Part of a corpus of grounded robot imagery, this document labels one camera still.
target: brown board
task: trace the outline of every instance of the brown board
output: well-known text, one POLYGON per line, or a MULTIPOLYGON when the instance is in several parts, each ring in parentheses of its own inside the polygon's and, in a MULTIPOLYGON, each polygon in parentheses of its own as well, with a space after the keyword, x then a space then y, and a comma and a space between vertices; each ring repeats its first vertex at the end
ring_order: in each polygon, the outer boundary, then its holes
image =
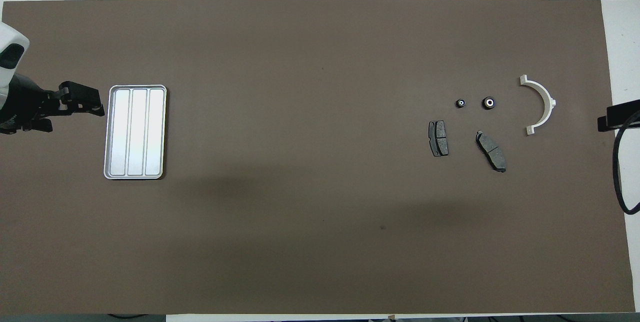
POLYGON ((161 180, 103 176, 105 117, 0 135, 0 313, 633 310, 598 0, 21 1, 4 22, 41 87, 162 84, 169 106, 161 180), (522 74, 557 100, 535 135, 522 74))

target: brown mat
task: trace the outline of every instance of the brown mat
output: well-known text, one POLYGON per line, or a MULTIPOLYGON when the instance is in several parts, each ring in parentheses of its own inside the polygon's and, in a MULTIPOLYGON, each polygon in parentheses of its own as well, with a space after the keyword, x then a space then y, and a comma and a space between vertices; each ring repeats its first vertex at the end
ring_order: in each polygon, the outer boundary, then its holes
POLYGON ((163 84, 169 107, 162 180, 103 177, 104 117, 0 136, 0 313, 633 310, 598 0, 21 1, 4 21, 41 87, 163 84), (521 74, 558 103, 530 136, 521 74))

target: metal tray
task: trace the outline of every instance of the metal tray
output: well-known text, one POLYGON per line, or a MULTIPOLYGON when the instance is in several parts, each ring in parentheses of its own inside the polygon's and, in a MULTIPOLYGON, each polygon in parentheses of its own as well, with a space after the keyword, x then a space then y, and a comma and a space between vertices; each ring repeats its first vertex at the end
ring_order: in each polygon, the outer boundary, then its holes
POLYGON ((106 178, 148 180, 162 176, 166 110, 164 85, 114 85, 109 90, 106 178))

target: curved white bracket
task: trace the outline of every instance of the curved white bracket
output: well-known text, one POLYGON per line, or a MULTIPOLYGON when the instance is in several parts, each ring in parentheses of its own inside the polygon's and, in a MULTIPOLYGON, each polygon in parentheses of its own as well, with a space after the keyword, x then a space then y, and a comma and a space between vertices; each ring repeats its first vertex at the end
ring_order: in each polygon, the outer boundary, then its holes
POLYGON ((542 124, 544 124, 551 116, 551 111, 553 111, 554 107, 556 107, 556 100, 551 98, 551 94, 549 94, 549 91, 547 91, 547 89, 544 88, 540 83, 528 80, 526 74, 522 74, 522 76, 520 76, 520 85, 533 88, 538 92, 538 94, 540 94, 540 96, 542 96, 542 101, 544 101, 544 113, 542 114, 542 117, 540 117, 540 120, 536 124, 526 126, 526 134, 533 135, 534 133, 536 133, 535 128, 539 128, 540 126, 542 126, 542 124))

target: small round bearing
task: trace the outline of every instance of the small round bearing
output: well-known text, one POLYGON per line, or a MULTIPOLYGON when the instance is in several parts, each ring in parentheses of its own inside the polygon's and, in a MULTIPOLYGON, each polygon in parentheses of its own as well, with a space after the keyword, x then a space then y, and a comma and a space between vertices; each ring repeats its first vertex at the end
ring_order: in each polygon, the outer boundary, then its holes
POLYGON ((485 110, 491 110, 492 108, 496 107, 496 101, 494 101, 494 97, 484 97, 484 99, 482 100, 482 107, 484 107, 485 110))

